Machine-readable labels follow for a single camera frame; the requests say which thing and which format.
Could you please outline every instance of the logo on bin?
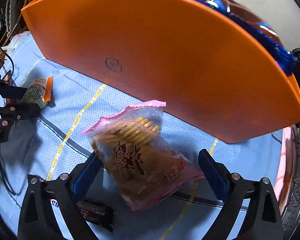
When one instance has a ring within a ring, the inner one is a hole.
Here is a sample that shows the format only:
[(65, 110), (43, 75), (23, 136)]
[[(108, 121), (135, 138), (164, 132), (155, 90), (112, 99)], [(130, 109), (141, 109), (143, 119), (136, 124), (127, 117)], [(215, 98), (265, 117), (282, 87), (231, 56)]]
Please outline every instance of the logo on bin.
[(113, 72), (123, 72), (124, 67), (120, 65), (119, 60), (113, 57), (107, 57), (105, 64)]

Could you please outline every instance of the blue gripper pad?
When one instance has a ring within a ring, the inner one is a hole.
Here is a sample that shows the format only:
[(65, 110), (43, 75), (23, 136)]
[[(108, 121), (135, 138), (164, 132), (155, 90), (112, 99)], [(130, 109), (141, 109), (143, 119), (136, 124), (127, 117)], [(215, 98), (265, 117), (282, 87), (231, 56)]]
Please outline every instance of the blue gripper pad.
[(216, 163), (206, 149), (199, 152), (198, 162), (216, 198), (226, 203), (228, 201), (229, 185), (224, 179), (224, 175), (229, 171), (223, 164)]
[(85, 162), (85, 167), (78, 175), (76, 181), (72, 184), (72, 201), (74, 203), (77, 203), (85, 197), (91, 184), (96, 178), (96, 175), (102, 167), (102, 163), (98, 156), (94, 153), (92, 153), (92, 155), (93, 156), (91, 158), (89, 157)]

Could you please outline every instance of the black cable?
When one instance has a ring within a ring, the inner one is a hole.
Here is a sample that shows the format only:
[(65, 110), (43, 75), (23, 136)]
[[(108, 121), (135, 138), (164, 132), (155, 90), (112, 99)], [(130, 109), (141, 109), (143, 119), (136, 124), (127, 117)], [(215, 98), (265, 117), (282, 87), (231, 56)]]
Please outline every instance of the black cable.
[(3, 171), (4, 171), (4, 177), (5, 177), (5, 180), (6, 180), (7, 184), (8, 184), (8, 186), (10, 187), (11, 191), (15, 193), (15, 191), (12, 189), (12, 186), (11, 186), (9, 180), (8, 180), (7, 173), (5, 172), (5, 164), (4, 164), (3, 158), (1, 157), (1, 151), (0, 151), (0, 161), (1, 161), (2, 169), (3, 169)]
[(8, 193), (9, 193), (10, 197), (13, 199), (13, 201), (15, 202), (15, 204), (21, 209), (21, 206), (19, 205), (19, 203), (12, 197), (11, 192), (8, 191)]
[(2, 166), (1, 160), (0, 160), (0, 173), (1, 173), (1, 178), (4, 187), (12, 194), (12, 195), (17, 195), (17, 193), (12, 189), (12, 186), (8, 180), (7, 174)]
[(11, 64), (12, 64), (12, 72), (11, 72), (11, 76), (9, 77), (9, 79), (7, 80), (7, 82), (9, 82), (10, 81), (10, 79), (12, 78), (12, 75), (13, 75), (13, 72), (14, 72), (14, 63), (13, 63), (13, 60), (12, 60), (12, 58), (2, 49), (2, 47), (0, 46), (0, 50), (1, 50), (1, 52), (5, 55), (5, 56), (7, 56), (7, 58), (11, 61)]

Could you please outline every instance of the gray stripe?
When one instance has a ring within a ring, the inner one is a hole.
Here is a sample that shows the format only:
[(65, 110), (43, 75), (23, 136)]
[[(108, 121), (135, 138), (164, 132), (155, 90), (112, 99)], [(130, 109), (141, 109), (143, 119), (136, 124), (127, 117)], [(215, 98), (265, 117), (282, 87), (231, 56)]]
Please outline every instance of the gray stripe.
[[(39, 114), (38, 118), (42, 120), (42, 122), (46, 123), (48, 126), (50, 126), (58, 135), (60, 135), (63, 139), (66, 137), (66, 134), (61, 131), (58, 127), (56, 127), (53, 123), (48, 121), (46, 118), (43, 117), (43, 115)], [(87, 151), (85, 148), (81, 147), (79, 144), (68, 138), (67, 144), (71, 145), (73, 148), (77, 149), (81, 153), (83, 153), (86, 157), (89, 157), (91, 152)]]
[(272, 133), (271, 133), (271, 137), (279, 144), (282, 145), (282, 141), (280, 141), (276, 136), (274, 136)]
[[(171, 195), (171, 197), (174, 197), (174, 198), (179, 199), (179, 200), (187, 201), (187, 202), (191, 198), (190, 195), (184, 194), (184, 193), (181, 193), (181, 192), (178, 192), (178, 191), (175, 192), (173, 195)], [(200, 198), (200, 197), (194, 197), (192, 203), (199, 204), (199, 205), (210, 206), (210, 207), (218, 207), (218, 208), (223, 207), (223, 202), (210, 200), (210, 199), (205, 199), (205, 198)], [(241, 206), (240, 210), (246, 212), (248, 210), (248, 207)]]

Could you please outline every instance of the yellow stripe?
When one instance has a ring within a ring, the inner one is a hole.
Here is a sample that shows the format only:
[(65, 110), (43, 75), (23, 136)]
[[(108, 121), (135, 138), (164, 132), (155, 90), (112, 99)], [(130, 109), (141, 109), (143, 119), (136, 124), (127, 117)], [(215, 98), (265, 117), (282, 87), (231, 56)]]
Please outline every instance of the yellow stripe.
[(102, 90), (106, 87), (106, 84), (102, 84), (101, 87), (99, 87), (98, 91), (96, 92), (96, 94), (93, 96), (93, 98), (90, 100), (90, 102), (80, 110), (80, 112), (78, 113), (77, 117), (75, 118), (74, 120), (74, 123), (72, 124), (72, 127), (70, 128), (69, 132), (66, 134), (66, 137), (63, 139), (61, 145), (59, 146), (59, 149), (57, 151), (57, 154), (56, 156), (54, 157), (54, 160), (53, 160), (53, 163), (52, 163), (52, 166), (50, 168), (50, 171), (49, 171), (49, 174), (47, 176), (47, 180), (50, 180), (51, 176), (52, 176), (52, 173), (53, 173), (53, 170), (55, 169), (56, 165), (57, 165), (57, 162), (58, 162), (58, 159), (60, 157), (60, 154), (62, 152), (62, 149), (64, 147), (64, 145), (66, 145), (66, 142), (67, 140), (69, 139), (70, 135), (72, 134), (72, 132), (74, 131), (75, 127), (77, 126), (83, 112), (85, 110), (87, 110), (92, 104), (93, 102), (99, 97), (99, 95), (101, 94)]
[(176, 226), (176, 224), (178, 224), (181, 221), (181, 219), (183, 218), (183, 216), (188, 211), (188, 209), (189, 209), (190, 205), (192, 204), (192, 201), (193, 201), (193, 199), (195, 197), (195, 194), (197, 192), (198, 182), (199, 182), (199, 179), (195, 179), (194, 180), (194, 185), (193, 185), (192, 190), (191, 190), (191, 197), (190, 197), (189, 201), (183, 207), (183, 209), (181, 211), (181, 214), (178, 216), (178, 218), (173, 222), (173, 224), (168, 228), (168, 230), (163, 233), (163, 235), (161, 236), (160, 240), (163, 240), (164, 238), (167, 237), (167, 235), (172, 231), (172, 229)]
[(212, 156), (212, 154), (213, 154), (213, 152), (214, 152), (214, 149), (216, 148), (216, 145), (217, 145), (217, 142), (219, 141), (219, 139), (218, 138), (215, 138), (214, 139), (214, 142), (213, 142), (213, 144), (212, 144), (212, 146), (211, 146), (211, 148), (210, 148), (210, 151), (209, 151), (209, 153), (210, 153), (210, 155)]
[[(213, 154), (214, 149), (216, 148), (216, 145), (217, 145), (218, 141), (219, 141), (218, 138), (214, 139), (214, 142), (213, 142), (213, 144), (212, 144), (212, 146), (210, 148), (210, 151), (209, 151), (209, 154), (211, 156)], [(172, 231), (172, 229), (176, 226), (176, 224), (178, 224), (181, 221), (181, 219), (183, 218), (183, 216), (188, 211), (188, 209), (189, 209), (190, 205), (192, 204), (192, 201), (193, 201), (193, 199), (195, 197), (195, 194), (197, 192), (198, 182), (199, 182), (199, 179), (195, 179), (194, 180), (194, 185), (193, 185), (192, 190), (191, 190), (191, 197), (190, 197), (189, 201), (183, 207), (183, 209), (181, 211), (181, 214), (178, 216), (178, 218), (173, 222), (173, 224), (168, 228), (168, 230), (163, 233), (163, 235), (161, 236), (160, 240), (163, 240), (164, 238), (167, 237), (167, 235)]]
[(43, 56), (43, 57), (39, 58), (39, 59), (33, 64), (33, 66), (29, 69), (28, 73), (26, 74), (26, 76), (25, 76), (25, 78), (23, 79), (23, 81), (22, 81), (22, 83), (21, 83), (20, 86), (22, 86), (22, 85), (26, 82), (26, 80), (27, 80), (27, 78), (28, 78), (30, 72), (33, 70), (33, 68), (34, 68), (34, 67), (39, 63), (39, 61), (42, 60), (42, 59), (45, 59), (45, 57)]

